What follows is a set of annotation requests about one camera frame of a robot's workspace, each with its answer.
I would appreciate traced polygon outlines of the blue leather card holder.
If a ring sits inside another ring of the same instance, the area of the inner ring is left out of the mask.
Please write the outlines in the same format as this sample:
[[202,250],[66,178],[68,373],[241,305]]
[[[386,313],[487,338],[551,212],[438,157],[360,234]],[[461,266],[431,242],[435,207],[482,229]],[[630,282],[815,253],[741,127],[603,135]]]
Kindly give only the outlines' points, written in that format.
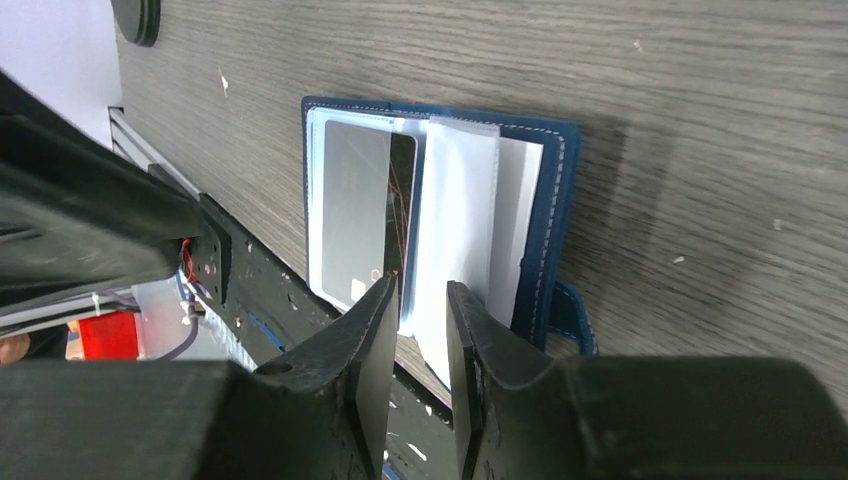
[[581,132],[569,119],[307,96],[303,121],[307,282],[320,290],[324,126],[329,120],[418,139],[399,332],[449,383],[446,284],[467,285],[537,348],[550,334],[584,355],[597,340],[580,293],[559,277]]

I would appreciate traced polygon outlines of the red microphone with stand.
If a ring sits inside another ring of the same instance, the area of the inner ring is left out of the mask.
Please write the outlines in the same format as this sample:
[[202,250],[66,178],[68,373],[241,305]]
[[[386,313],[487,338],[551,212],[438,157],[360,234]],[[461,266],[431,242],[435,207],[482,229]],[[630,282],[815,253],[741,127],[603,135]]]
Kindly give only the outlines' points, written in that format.
[[158,38],[160,0],[112,0],[114,20],[130,43],[141,47],[152,47]]

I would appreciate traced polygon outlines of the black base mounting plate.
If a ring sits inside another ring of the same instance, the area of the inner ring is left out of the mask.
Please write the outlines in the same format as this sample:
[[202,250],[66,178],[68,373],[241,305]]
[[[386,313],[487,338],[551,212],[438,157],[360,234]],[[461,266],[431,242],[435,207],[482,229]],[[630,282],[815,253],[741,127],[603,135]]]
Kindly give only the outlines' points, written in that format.
[[200,299],[256,366],[226,380],[201,477],[457,478],[447,407],[395,358],[395,285],[342,314],[209,195],[196,201]]

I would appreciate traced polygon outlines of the slotted aluminium rail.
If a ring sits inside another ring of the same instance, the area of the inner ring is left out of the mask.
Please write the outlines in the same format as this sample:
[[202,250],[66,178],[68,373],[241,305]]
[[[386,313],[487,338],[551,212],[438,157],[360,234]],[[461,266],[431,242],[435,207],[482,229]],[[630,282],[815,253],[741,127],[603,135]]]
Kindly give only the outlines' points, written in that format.
[[122,108],[110,107],[108,114],[112,149],[116,154],[182,194],[193,199],[199,198],[200,189],[128,123]]

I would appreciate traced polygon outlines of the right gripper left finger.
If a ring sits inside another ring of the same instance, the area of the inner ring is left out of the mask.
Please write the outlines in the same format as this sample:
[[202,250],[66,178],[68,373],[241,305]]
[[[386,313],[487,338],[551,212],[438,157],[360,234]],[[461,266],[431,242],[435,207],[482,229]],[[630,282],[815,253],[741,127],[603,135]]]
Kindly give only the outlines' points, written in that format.
[[397,278],[255,375],[274,392],[265,434],[275,479],[378,479],[399,323]]

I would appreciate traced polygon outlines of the grey credit card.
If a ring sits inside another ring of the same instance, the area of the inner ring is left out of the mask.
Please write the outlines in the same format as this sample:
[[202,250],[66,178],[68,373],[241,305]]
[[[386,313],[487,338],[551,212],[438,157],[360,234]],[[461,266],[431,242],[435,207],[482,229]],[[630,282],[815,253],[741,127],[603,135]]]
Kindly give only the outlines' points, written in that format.
[[319,285],[343,310],[405,270],[418,146],[404,133],[325,123]]

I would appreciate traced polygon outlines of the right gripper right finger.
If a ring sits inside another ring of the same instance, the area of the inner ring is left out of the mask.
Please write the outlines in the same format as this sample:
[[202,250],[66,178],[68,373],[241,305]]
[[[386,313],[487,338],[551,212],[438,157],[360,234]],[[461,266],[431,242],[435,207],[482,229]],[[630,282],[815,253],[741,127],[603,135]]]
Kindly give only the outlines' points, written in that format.
[[570,399],[563,370],[495,320],[466,285],[448,282],[446,296],[461,478],[569,478]]

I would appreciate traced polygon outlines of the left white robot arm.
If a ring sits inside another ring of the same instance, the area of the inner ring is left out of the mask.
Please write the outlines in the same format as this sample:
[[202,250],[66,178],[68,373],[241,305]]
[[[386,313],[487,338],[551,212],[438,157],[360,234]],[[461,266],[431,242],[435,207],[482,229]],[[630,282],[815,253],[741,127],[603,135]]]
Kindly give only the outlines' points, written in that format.
[[211,229],[194,198],[1,77],[1,312],[165,279]]

